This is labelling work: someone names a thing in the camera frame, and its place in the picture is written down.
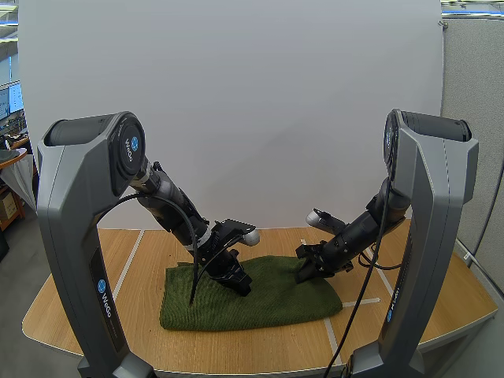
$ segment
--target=widowx logo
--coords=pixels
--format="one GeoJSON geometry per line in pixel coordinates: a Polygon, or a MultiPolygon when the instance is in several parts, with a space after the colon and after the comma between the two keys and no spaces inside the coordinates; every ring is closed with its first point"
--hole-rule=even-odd
{"type": "Polygon", "coordinates": [[[107,313],[107,317],[111,317],[112,313],[110,312],[109,299],[107,298],[107,294],[105,293],[106,282],[105,280],[98,281],[98,292],[103,294],[102,301],[105,307],[105,312],[107,313]]]}

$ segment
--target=blue circular logo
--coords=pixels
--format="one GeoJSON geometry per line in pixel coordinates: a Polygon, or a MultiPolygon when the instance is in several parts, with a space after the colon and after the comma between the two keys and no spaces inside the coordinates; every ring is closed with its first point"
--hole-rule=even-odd
{"type": "Polygon", "coordinates": [[[105,291],[105,286],[105,280],[98,281],[98,291],[100,292],[100,294],[103,294],[103,292],[105,291]]]}
{"type": "Polygon", "coordinates": [[[139,149],[139,139],[136,136],[132,138],[132,149],[134,151],[137,151],[139,149]]]}

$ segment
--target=ceiling light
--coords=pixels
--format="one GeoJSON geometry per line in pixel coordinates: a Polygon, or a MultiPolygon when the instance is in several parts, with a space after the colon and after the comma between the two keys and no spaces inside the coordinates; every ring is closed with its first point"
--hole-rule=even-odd
{"type": "Polygon", "coordinates": [[[17,37],[7,37],[7,38],[0,38],[0,43],[5,43],[5,42],[17,42],[19,39],[17,37]]]}
{"type": "Polygon", "coordinates": [[[0,12],[12,12],[18,7],[17,4],[0,4],[0,12]]]}
{"type": "Polygon", "coordinates": [[[19,22],[17,22],[17,21],[0,21],[0,28],[2,26],[19,26],[19,22]]]}

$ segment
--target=white backdrop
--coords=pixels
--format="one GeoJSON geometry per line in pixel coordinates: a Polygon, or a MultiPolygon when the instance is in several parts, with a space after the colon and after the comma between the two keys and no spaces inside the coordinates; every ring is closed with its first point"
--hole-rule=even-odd
{"type": "MultiPolygon", "coordinates": [[[[439,0],[23,0],[31,142],[61,118],[131,110],[210,219],[345,221],[386,175],[395,107],[439,115],[439,0]]],[[[127,203],[105,228],[159,228],[127,203]]]]}

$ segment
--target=gray fabric panel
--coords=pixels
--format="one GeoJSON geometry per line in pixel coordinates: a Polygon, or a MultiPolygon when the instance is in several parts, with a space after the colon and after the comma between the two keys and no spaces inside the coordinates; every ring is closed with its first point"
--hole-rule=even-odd
{"type": "Polygon", "coordinates": [[[442,115],[467,120],[480,141],[474,198],[464,206],[458,229],[458,238],[473,251],[504,159],[504,22],[447,23],[442,115]]]}
{"type": "Polygon", "coordinates": [[[476,258],[497,285],[504,289],[504,180],[476,258]]]}

